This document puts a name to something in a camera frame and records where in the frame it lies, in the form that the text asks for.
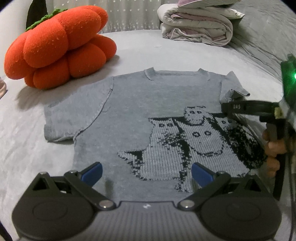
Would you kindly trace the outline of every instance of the wrinkled sheet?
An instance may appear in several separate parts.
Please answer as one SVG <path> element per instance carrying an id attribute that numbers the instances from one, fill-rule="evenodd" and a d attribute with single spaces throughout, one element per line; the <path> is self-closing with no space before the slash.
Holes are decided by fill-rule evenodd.
<path id="1" fill-rule="evenodd" d="M 105 34 L 117 44 L 117 55 L 94 75 L 99 81 L 107 76 L 137 72 L 150 67 L 156 70 L 197 71 L 202 68 L 218 74 L 233 71 L 249 99 L 279 101 L 281 83 L 260 66 L 232 48 L 221 48 L 162 38 L 161 30 L 140 30 Z M 24 80 L 5 79 L 8 92 L 0 100 L 0 219 L 14 239 L 17 234 L 11 212 L 17 201 L 41 171 L 63 175 L 71 170 L 72 142 L 48 143 L 44 138 L 43 107 L 89 84 L 85 77 L 49 91 L 24 84 Z M 283 225 L 277 240 L 289 236 L 288 188 L 281 200 Z"/>
<path id="2" fill-rule="evenodd" d="M 281 80 L 280 63 L 296 54 L 296 15 L 281 0 L 244 0 L 231 8 L 245 14 L 232 20 L 232 47 Z"/>

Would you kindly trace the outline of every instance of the gray bed sheet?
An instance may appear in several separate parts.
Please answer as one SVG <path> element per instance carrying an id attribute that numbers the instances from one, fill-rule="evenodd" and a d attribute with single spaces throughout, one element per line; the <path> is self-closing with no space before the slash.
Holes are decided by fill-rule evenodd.
<path id="1" fill-rule="evenodd" d="M 228 47 L 281 80 L 280 62 L 296 54 L 296 14 L 281 0 L 242 0 L 231 8 L 245 16 L 232 21 L 234 35 Z"/>

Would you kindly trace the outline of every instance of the gray knit sweater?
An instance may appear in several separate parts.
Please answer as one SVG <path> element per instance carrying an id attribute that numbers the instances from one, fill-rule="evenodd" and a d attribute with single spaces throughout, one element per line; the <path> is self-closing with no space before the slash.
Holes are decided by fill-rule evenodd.
<path id="1" fill-rule="evenodd" d="M 247 127 L 221 113 L 221 103 L 249 93 L 233 72 L 145 71 L 86 85 L 45 107 L 45 138 L 74 140 L 73 168 L 99 161 L 94 186 L 116 203 L 179 201 L 199 188 L 199 162 L 242 176 L 263 163 Z"/>

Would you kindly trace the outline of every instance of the pillow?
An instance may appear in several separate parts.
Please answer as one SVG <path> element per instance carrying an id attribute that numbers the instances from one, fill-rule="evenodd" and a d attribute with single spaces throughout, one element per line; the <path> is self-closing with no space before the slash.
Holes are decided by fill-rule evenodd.
<path id="1" fill-rule="evenodd" d="M 240 2 L 241 0 L 179 0 L 179 7 L 199 8 L 209 6 L 228 5 Z"/>
<path id="2" fill-rule="evenodd" d="M 24 78 L 26 85 L 45 90 L 93 74 L 116 53 L 114 41 L 97 34 L 107 21 L 107 12 L 98 6 L 56 9 L 8 48 L 6 76 Z"/>
<path id="3" fill-rule="evenodd" d="M 204 10 L 208 10 L 210 12 L 215 12 L 218 14 L 221 14 L 222 16 L 232 20 L 232 19 L 238 19 L 245 16 L 245 14 L 236 11 L 235 9 L 231 8 L 219 8 L 219 7 L 204 7 Z"/>

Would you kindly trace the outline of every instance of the blue gripper pad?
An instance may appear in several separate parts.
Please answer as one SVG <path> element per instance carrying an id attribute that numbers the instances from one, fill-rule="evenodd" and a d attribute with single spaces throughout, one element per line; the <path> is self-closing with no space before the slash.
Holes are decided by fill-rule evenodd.
<path id="1" fill-rule="evenodd" d="M 103 166 L 101 163 L 94 165 L 81 176 L 81 181 L 92 187 L 101 179 L 103 175 Z"/>
<path id="2" fill-rule="evenodd" d="M 214 181 L 215 173 L 199 163 L 193 163 L 191 167 L 193 179 L 203 188 Z"/>

